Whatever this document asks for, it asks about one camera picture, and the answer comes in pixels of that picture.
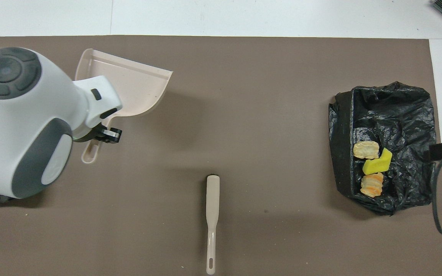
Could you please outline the beige hand brush black bristles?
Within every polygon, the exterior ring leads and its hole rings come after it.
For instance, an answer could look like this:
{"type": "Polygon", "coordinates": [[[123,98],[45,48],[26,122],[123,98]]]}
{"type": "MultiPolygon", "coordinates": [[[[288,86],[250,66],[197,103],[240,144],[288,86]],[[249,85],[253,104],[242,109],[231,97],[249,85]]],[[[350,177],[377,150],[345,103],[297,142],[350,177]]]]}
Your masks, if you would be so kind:
{"type": "Polygon", "coordinates": [[[205,216],[207,222],[206,273],[215,274],[216,266],[216,226],[219,221],[220,177],[207,176],[205,216]]]}

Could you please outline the brown table mat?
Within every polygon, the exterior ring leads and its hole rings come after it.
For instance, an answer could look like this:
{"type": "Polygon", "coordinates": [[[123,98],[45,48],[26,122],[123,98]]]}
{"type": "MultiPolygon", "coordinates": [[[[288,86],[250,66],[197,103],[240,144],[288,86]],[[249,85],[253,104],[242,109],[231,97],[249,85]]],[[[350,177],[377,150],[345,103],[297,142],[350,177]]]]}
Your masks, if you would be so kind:
{"type": "Polygon", "coordinates": [[[75,75],[85,49],[173,72],[115,145],[0,203],[0,276],[203,276],[205,180],[220,176],[217,276],[442,275],[431,206],[376,215],[336,189],[328,105],[401,82],[435,96],[427,39],[0,37],[75,75]]]}

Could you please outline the pale trash lump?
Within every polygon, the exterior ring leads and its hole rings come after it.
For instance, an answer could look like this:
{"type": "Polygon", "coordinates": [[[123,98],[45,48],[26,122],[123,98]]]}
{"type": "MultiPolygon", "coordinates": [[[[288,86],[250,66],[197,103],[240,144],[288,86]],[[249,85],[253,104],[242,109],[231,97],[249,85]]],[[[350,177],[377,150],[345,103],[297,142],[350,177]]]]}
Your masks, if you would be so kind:
{"type": "Polygon", "coordinates": [[[379,158],[379,144],[375,141],[358,141],[353,146],[353,155],[358,159],[379,158]]]}

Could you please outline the orange striped bread toy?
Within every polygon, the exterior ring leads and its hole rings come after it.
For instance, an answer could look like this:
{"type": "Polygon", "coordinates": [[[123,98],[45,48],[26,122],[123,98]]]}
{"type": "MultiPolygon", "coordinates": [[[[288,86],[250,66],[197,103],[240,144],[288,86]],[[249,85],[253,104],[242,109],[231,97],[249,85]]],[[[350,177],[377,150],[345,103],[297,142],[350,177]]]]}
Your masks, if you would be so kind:
{"type": "Polygon", "coordinates": [[[360,192],[369,197],[376,197],[382,194],[384,175],[381,172],[365,175],[361,179],[360,192]]]}

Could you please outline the beige plastic dustpan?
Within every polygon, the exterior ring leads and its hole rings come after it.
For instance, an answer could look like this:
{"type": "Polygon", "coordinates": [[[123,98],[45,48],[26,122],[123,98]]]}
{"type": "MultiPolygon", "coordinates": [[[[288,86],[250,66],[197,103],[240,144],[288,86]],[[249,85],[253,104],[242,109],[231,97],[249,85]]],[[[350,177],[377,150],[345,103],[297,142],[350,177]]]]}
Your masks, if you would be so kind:
{"type": "MultiPolygon", "coordinates": [[[[79,60],[75,84],[92,94],[89,112],[97,115],[93,127],[111,126],[116,117],[143,115],[155,108],[173,72],[126,58],[86,49],[79,60]]],[[[96,161],[103,137],[87,141],[81,155],[85,164],[96,161]]]]}

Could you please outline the left black plastic bag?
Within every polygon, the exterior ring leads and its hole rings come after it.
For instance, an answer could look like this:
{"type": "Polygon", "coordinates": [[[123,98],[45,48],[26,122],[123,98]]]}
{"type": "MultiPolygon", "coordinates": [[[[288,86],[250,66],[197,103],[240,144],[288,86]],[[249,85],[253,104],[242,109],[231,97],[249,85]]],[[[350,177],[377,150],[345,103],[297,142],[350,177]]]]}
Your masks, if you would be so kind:
{"type": "Polygon", "coordinates": [[[340,194],[377,215],[394,215],[431,203],[434,164],[428,147],[436,143],[434,106],[430,94],[393,82],[357,86],[338,93],[329,104],[329,145],[336,188],[340,194]],[[360,141],[388,149],[391,164],[383,173],[383,190],[370,197],[360,192],[364,159],[353,155],[360,141]]]}

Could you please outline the yellow sponge piece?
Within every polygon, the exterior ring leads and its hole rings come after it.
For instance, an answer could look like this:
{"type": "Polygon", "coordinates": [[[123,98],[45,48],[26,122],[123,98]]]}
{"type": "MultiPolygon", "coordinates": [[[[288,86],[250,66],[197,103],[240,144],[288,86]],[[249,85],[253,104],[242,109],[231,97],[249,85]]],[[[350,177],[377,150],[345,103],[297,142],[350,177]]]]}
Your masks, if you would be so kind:
{"type": "Polygon", "coordinates": [[[367,159],[364,164],[362,171],[365,175],[382,173],[389,170],[392,159],[392,152],[387,148],[382,150],[381,156],[377,159],[367,159]]]}

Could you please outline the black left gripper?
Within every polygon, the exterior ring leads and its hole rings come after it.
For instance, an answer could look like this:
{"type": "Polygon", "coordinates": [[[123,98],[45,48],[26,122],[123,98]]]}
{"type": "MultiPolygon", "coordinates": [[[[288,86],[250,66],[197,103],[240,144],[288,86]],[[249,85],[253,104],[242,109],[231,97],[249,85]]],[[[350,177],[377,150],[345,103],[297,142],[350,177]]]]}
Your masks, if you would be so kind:
{"type": "Polygon", "coordinates": [[[81,138],[75,138],[76,143],[84,143],[89,140],[96,140],[103,137],[104,143],[119,143],[122,135],[121,129],[105,129],[104,127],[94,127],[91,131],[81,138]]]}

